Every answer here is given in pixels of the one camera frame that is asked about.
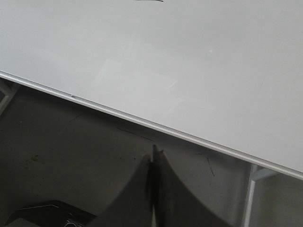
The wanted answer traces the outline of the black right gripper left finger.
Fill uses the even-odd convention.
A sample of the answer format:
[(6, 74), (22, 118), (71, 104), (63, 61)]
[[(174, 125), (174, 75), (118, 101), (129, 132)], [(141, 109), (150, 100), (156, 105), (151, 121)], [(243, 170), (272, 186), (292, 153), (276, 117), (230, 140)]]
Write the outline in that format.
[(150, 227), (152, 225), (151, 157), (142, 157), (134, 174), (115, 200), (89, 227)]

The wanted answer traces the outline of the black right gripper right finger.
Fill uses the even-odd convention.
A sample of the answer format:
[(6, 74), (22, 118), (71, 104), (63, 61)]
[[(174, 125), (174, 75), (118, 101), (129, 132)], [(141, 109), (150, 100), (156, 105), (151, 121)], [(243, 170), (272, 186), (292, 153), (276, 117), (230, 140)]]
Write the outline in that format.
[(183, 184), (163, 150), (153, 145), (153, 204), (158, 227), (229, 227)]

